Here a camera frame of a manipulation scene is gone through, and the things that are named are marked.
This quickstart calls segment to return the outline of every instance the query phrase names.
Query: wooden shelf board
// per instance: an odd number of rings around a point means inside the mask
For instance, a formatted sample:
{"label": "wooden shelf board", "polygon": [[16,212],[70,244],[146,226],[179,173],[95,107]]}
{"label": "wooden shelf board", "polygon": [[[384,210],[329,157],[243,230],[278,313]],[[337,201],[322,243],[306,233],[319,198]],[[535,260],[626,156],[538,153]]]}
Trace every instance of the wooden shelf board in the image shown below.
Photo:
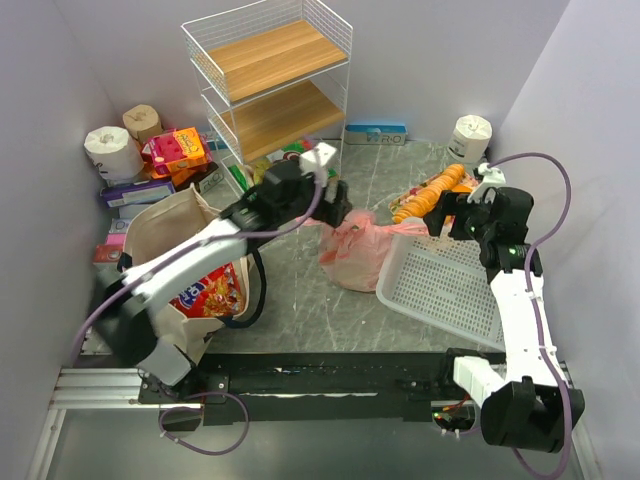
{"label": "wooden shelf board", "polygon": [[232,102],[347,59],[342,50],[305,20],[215,48],[208,53],[225,74]]}
{"label": "wooden shelf board", "polygon": [[222,119],[238,137],[244,160],[250,162],[262,155],[316,132],[344,118],[311,80],[296,83],[233,110]]}

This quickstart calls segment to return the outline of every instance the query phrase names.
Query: toilet paper roll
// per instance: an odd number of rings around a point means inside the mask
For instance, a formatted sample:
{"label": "toilet paper roll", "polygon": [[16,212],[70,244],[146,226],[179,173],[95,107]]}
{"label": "toilet paper roll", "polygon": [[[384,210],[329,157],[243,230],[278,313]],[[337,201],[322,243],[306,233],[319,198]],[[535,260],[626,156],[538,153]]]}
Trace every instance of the toilet paper roll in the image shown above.
{"label": "toilet paper roll", "polygon": [[466,115],[456,122],[447,150],[456,162],[475,166],[491,140],[491,123],[478,115]]}
{"label": "toilet paper roll", "polygon": [[124,128],[102,127],[89,132],[84,148],[105,180],[124,180],[142,170],[140,152]]}
{"label": "toilet paper roll", "polygon": [[150,138],[162,133],[160,117],[153,107],[138,105],[122,115],[124,126],[140,146],[144,146]]}

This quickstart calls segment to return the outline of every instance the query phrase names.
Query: bag handle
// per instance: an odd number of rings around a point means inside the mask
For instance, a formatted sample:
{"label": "bag handle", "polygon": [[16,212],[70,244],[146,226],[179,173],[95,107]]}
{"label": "bag handle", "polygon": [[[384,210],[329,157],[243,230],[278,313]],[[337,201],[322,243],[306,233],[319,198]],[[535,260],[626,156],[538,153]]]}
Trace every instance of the bag handle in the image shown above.
{"label": "bag handle", "polygon": [[256,305],[256,310],[253,314],[245,321],[239,322],[233,319],[233,316],[226,317],[217,317],[222,323],[225,324],[227,328],[249,328],[251,325],[256,323],[256,320],[260,318],[262,315],[262,311],[264,310],[264,304],[267,299],[267,274],[264,271],[264,264],[262,263],[262,257],[258,253],[258,251],[254,251],[252,253],[253,259],[256,262],[256,268],[258,269],[258,274],[260,275],[260,297],[258,298],[258,304]]}

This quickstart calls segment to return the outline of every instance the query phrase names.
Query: paper towel roll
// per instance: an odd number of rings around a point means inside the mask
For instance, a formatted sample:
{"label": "paper towel roll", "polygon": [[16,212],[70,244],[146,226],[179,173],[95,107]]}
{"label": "paper towel roll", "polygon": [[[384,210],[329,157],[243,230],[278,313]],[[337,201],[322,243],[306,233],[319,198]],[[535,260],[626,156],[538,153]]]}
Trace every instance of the paper towel roll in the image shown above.
{"label": "paper towel roll", "polygon": [[456,122],[447,150],[456,162],[475,167],[489,145],[491,123],[477,115],[460,117]]}

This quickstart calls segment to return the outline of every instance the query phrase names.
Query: blue box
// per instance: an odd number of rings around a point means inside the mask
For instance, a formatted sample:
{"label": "blue box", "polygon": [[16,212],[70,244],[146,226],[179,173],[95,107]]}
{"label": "blue box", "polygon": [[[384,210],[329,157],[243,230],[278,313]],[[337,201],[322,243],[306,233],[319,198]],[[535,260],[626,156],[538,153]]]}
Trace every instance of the blue box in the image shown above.
{"label": "blue box", "polygon": [[350,123],[344,129],[344,142],[350,145],[404,145],[407,127]]}

